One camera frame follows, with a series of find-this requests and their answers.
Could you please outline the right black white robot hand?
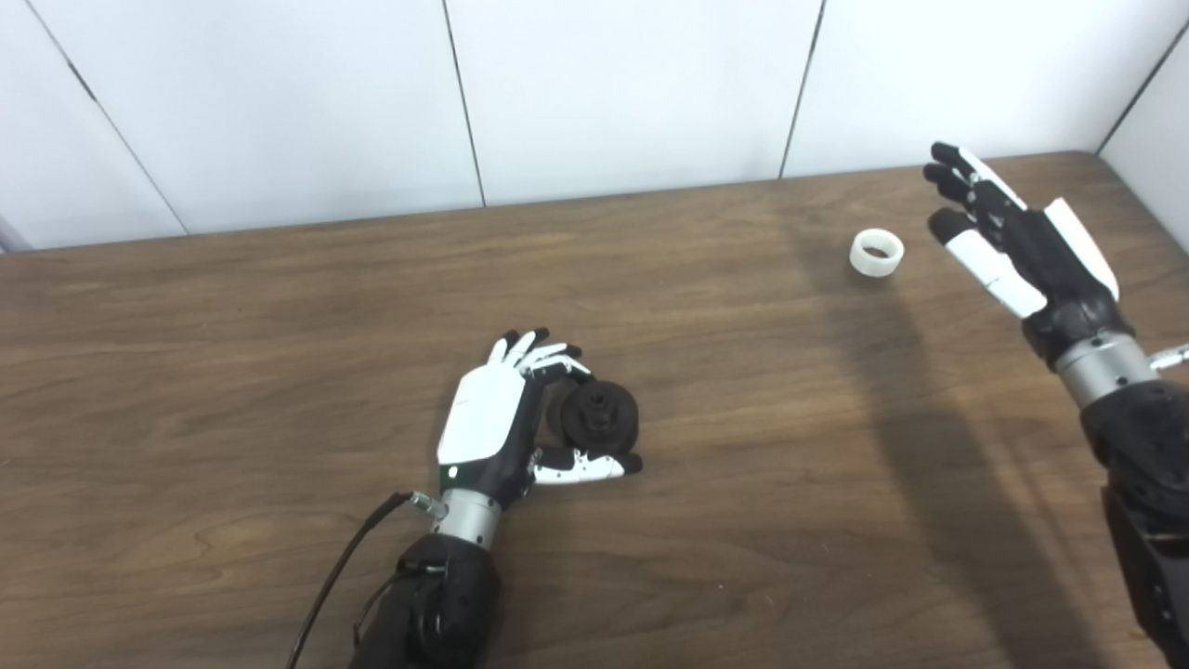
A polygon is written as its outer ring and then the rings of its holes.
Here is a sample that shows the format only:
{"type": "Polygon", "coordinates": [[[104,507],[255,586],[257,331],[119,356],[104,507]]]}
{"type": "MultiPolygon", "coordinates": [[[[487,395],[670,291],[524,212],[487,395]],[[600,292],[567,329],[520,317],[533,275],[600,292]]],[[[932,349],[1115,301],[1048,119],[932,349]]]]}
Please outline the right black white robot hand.
{"type": "Polygon", "coordinates": [[[1049,370],[1076,343],[1135,335],[1116,276],[1063,200],[1037,209],[965,149],[936,141],[924,178],[951,202],[927,228],[999,304],[1049,370]]]}

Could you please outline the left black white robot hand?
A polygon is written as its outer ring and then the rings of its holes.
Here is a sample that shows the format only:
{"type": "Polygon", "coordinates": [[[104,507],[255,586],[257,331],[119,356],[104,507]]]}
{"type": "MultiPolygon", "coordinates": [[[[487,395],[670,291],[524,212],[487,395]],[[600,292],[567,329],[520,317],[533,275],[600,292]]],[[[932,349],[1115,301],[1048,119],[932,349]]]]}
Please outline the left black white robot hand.
{"type": "Polygon", "coordinates": [[[476,492],[509,509],[535,484],[565,486],[633,476],[640,406],[600,380],[573,343],[549,332],[507,332],[460,377],[438,442],[442,492],[476,492]]]}

